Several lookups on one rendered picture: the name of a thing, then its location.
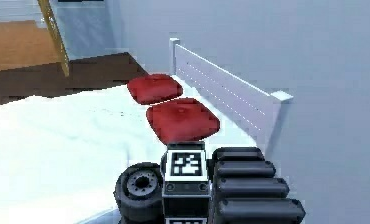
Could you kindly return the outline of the white bed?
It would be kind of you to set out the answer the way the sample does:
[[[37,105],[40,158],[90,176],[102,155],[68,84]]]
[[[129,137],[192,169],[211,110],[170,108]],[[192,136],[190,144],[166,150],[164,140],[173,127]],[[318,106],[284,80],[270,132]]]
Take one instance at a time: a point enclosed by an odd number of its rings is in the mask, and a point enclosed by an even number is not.
[[[291,95],[267,93],[169,41],[169,73],[221,121],[207,152],[277,141]],[[0,224],[117,224],[119,174],[165,151],[126,86],[0,106]]]

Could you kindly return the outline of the red pillow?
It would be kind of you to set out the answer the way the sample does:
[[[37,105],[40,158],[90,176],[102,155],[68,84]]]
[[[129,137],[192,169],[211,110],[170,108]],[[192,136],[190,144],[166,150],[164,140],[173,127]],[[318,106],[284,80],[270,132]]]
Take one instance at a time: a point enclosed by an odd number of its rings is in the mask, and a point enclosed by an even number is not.
[[[195,98],[178,98],[149,107],[147,121],[163,144],[198,141],[220,130],[219,118]]]
[[[177,98],[182,86],[167,74],[151,74],[130,80],[127,84],[132,98],[141,105],[149,105]]]

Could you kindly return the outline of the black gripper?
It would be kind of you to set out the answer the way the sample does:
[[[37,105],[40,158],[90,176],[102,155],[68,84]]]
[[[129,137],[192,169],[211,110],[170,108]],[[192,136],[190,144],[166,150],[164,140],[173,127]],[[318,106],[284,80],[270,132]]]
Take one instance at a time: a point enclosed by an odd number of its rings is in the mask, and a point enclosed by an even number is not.
[[[128,167],[114,190],[120,224],[162,224],[162,184],[158,164],[142,162]]]

